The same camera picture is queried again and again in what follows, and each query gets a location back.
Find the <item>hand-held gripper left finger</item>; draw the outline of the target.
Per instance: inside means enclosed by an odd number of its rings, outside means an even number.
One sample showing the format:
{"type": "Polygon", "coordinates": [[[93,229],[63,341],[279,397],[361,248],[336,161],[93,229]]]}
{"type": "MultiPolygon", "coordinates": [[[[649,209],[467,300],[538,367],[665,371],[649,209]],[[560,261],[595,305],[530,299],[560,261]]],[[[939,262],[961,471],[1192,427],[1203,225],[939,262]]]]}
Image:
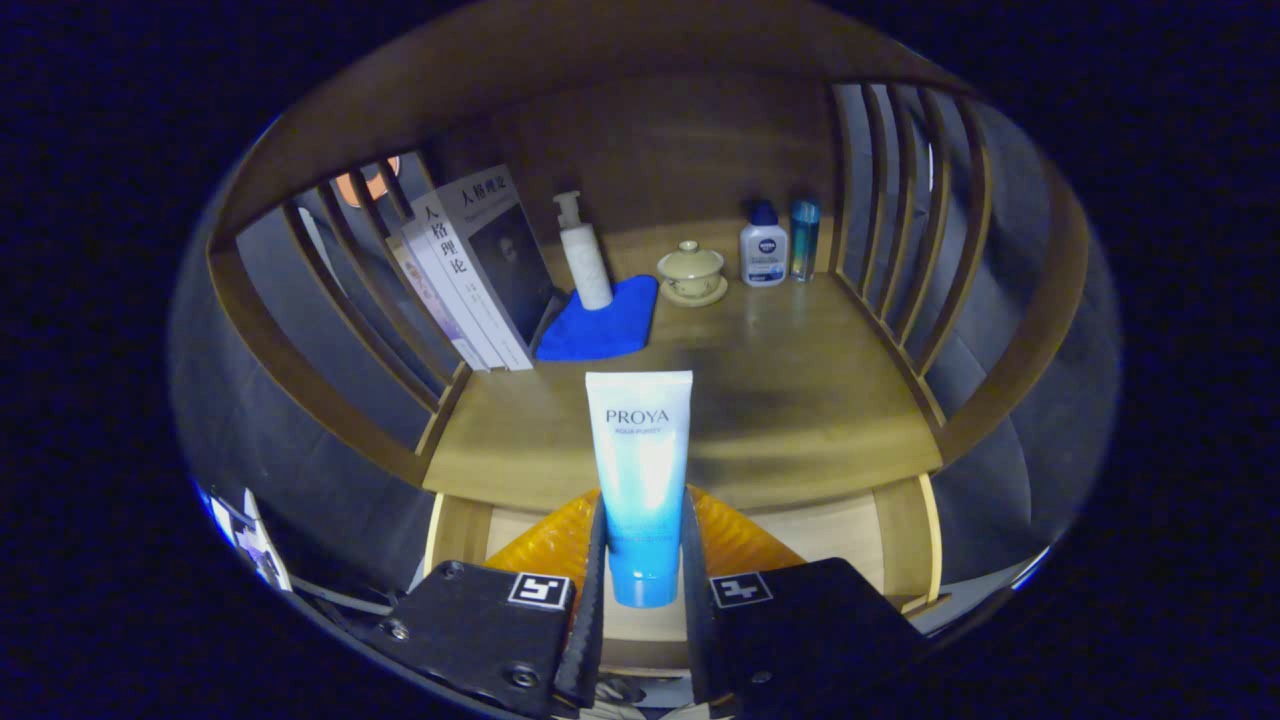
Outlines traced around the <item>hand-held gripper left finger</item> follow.
{"type": "Polygon", "coordinates": [[[576,717],[595,700],[604,626],[605,512],[598,491],[495,552],[492,510],[442,506],[434,568],[375,630],[375,648],[431,684],[522,717],[576,717]]]}

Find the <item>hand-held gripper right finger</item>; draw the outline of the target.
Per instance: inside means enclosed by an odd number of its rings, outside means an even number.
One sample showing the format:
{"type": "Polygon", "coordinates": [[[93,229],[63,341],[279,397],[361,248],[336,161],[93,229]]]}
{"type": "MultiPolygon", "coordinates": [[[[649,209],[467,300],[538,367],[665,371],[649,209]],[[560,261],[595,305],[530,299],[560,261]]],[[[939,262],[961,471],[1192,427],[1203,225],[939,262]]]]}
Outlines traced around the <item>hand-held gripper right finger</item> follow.
{"type": "Polygon", "coordinates": [[[782,562],[751,521],[686,488],[692,693],[713,716],[851,716],[925,655],[925,637],[849,561],[782,562]]]}

